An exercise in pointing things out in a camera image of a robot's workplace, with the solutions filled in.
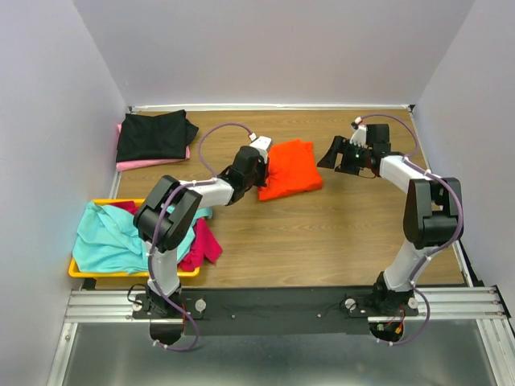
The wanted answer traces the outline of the orange t shirt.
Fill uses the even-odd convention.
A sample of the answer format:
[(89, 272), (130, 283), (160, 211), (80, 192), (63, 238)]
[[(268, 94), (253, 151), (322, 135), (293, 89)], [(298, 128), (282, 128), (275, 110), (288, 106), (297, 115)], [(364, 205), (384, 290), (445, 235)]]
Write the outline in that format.
[(323, 188), (315, 164), (314, 144), (295, 139), (273, 145), (269, 152), (266, 186), (257, 190), (260, 201), (280, 199)]

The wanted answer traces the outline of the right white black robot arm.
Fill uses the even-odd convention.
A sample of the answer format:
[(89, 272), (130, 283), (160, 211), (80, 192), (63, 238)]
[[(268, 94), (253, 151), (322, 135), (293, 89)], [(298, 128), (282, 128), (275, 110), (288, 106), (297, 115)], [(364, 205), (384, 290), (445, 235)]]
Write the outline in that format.
[(434, 175), (394, 151), (387, 124), (365, 124), (358, 118), (352, 127), (350, 138), (333, 138), (317, 165), (349, 175), (368, 169), (406, 195), (405, 240), (391, 265), (377, 277), (371, 294), (357, 301), (358, 306), (387, 315), (410, 304), (418, 278), (432, 258), (461, 237), (461, 185), (458, 179)]

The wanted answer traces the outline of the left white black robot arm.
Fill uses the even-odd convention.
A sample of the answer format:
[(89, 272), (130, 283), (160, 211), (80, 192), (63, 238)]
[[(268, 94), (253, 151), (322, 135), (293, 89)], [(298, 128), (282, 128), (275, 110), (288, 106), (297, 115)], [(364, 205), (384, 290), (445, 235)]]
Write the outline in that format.
[(228, 206), (253, 187), (264, 187), (268, 176), (271, 140), (259, 137), (242, 146), (221, 173), (208, 180), (181, 182), (163, 176), (134, 216), (134, 226), (145, 243), (149, 279), (146, 295), (134, 316), (174, 318), (181, 314), (178, 249), (193, 225), (195, 214), (204, 208)]

